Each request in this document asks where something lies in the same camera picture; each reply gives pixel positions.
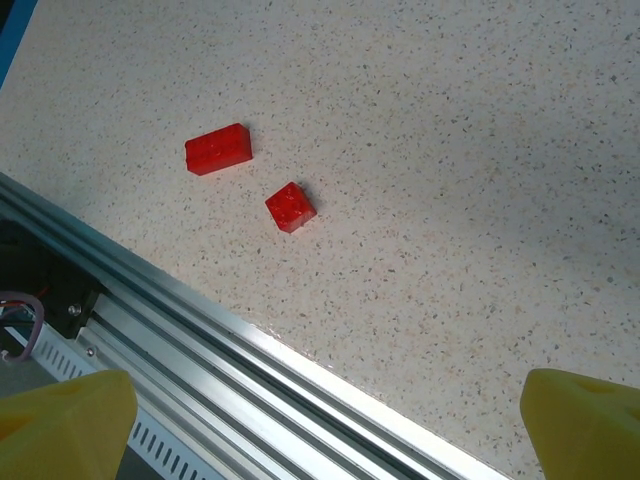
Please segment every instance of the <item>metal frame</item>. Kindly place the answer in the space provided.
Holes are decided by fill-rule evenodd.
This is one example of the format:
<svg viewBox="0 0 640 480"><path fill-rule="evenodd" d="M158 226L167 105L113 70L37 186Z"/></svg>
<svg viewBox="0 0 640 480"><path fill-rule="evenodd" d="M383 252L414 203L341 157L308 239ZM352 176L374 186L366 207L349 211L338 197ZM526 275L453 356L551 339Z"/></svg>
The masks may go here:
<svg viewBox="0 0 640 480"><path fill-rule="evenodd" d="M103 283L72 348L223 477L506 478L1 174L0 214Z"/></svg>
<svg viewBox="0 0 640 480"><path fill-rule="evenodd" d="M38 0L16 0L11 6L7 21L0 32L0 88L4 84L36 3Z"/></svg>
<svg viewBox="0 0 640 480"><path fill-rule="evenodd" d="M23 345L27 340L15 329L7 329ZM31 354L59 382L89 375L105 367L94 359L92 351L78 351L49 325L44 325ZM129 434L128 445L159 475L167 480L223 480L212 465L197 456L169 432L142 406Z"/></svg>

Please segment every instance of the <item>cable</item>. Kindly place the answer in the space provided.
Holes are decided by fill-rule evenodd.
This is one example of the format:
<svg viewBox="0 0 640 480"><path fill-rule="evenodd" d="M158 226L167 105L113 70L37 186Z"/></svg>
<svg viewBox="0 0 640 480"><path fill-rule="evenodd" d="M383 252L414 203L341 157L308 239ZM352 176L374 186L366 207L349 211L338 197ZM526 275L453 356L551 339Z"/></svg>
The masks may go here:
<svg viewBox="0 0 640 480"><path fill-rule="evenodd" d="M33 307L33 313L34 313L33 329L31 330L31 335L29 336L29 340L27 341L27 344L25 345L22 353L17 357L14 357L12 355L9 355L9 352L7 352L6 350L2 351L2 358L4 360L11 361L11 362L22 362L27 358L29 358L29 355L31 355L31 352L33 351L33 347L35 347L36 345L36 341L38 340L38 336L40 335L40 331L42 330L42 325L44 324L44 307L42 306L42 302L38 300L38 298L34 297L33 295L29 295L27 293L21 293L21 292L0 292L0 302L2 301L5 301L5 302L17 301L17 302L20 302L21 306L23 304L27 304ZM0 316L0 325L2 325L3 323L2 320L5 317L11 315L12 313L15 313L15 311L16 310L11 310L6 313L3 312L2 316Z"/></svg>
<svg viewBox="0 0 640 480"><path fill-rule="evenodd" d="M40 290L38 293L36 293L36 297L40 298L45 293L47 293L48 291L49 291L49 287L44 287L42 290ZM19 307L21 305L24 305L24 302L0 303L0 308Z"/></svg>

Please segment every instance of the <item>white speckled surface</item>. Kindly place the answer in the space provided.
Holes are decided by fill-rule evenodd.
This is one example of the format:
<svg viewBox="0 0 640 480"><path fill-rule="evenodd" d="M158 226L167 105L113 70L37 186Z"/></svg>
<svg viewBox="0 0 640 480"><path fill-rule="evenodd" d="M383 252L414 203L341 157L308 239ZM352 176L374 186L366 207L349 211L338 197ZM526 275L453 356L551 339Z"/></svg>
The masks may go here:
<svg viewBox="0 0 640 480"><path fill-rule="evenodd" d="M541 478L531 368L640 385L640 6L418 3L40 0L0 169ZM184 141L236 121L255 159L189 174ZM294 236L263 204L289 181L319 209Z"/></svg>

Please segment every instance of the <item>red 2x2 lego brick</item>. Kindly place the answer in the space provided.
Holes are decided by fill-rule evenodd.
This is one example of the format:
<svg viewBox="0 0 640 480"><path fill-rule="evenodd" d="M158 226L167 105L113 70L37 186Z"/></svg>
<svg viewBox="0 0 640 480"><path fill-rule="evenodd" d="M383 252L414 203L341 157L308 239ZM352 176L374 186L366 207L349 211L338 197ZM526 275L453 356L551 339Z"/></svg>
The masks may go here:
<svg viewBox="0 0 640 480"><path fill-rule="evenodd" d="M222 170L253 158L249 130L239 123L188 140L187 170L196 175Z"/></svg>
<svg viewBox="0 0 640 480"><path fill-rule="evenodd" d="M293 182L268 198L265 204L278 228L287 233L293 233L317 214L302 188Z"/></svg>

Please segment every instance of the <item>purple cable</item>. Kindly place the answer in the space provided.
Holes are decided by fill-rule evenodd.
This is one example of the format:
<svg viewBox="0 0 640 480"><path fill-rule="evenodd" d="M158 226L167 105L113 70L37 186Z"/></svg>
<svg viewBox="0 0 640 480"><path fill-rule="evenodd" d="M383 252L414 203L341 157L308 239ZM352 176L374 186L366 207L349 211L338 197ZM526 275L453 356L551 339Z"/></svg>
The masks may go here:
<svg viewBox="0 0 640 480"><path fill-rule="evenodd" d="M4 359L7 361L22 362L29 358L29 355L31 355L31 352L33 351L33 347L36 345L36 341L38 340L40 330L42 330L42 325L44 323L44 307L42 306L42 302L33 295L21 292L0 292L0 302L24 302L25 304L33 307L33 311L35 313L33 329L31 330L31 336L29 337L23 352L17 357L13 357L8 353L3 354ZM14 312L7 312L0 317L0 326L2 326L2 319L11 313Z"/></svg>

